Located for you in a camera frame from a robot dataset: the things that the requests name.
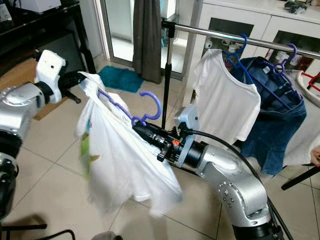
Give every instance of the gray curtain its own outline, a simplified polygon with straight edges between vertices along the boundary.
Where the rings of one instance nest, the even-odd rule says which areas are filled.
[[[161,83],[160,0],[135,0],[133,67],[144,80]]]

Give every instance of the clothing rack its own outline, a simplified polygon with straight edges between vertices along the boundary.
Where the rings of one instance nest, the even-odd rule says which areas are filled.
[[[166,116],[167,116],[167,107],[168,107],[168,96],[169,96],[169,87],[170,87],[170,78],[171,78],[171,71],[172,71],[172,52],[173,52],[173,44],[174,44],[174,37],[176,30],[193,33],[193,34],[200,34],[205,35],[215,39],[222,39],[222,40],[232,40],[237,43],[244,43],[245,39],[242,36],[229,34],[225,32],[219,31],[211,31],[205,30],[201,28],[186,26],[177,24],[170,21],[162,21],[162,27],[168,29],[168,51],[166,57],[166,64],[164,69],[164,96],[163,96],[163,107],[162,107],[162,124],[161,127],[166,127]],[[275,43],[269,41],[258,40],[254,38],[247,38],[247,44],[254,45],[258,47],[274,49],[274,50],[281,50],[288,53],[293,53],[294,50],[292,47]],[[315,51],[309,51],[305,49],[297,48],[297,54],[320,60],[320,53]]]

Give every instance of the orange component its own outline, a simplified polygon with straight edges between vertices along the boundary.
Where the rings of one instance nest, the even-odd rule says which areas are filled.
[[[180,145],[180,142],[178,140],[173,140],[172,141],[172,144],[175,145],[175,146],[179,146]]]

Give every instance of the wooden board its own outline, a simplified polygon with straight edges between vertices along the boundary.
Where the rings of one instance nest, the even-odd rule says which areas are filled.
[[[37,61],[33,58],[18,64],[0,77],[0,90],[2,91],[11,86],[19,86],[27,82],[33,83],[36,76],[36,67]],[[47,104],[40,112],[38,112],[34,119],[40,120],[44,118],[65,100],[66,98],[57,104]]]

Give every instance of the black bracket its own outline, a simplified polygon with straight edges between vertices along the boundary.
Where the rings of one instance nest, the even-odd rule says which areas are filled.
[[[163,28],[169,29],[168,37],[173,39],[175,37],[176,23],[172,21],[162,20],[161,25]]]

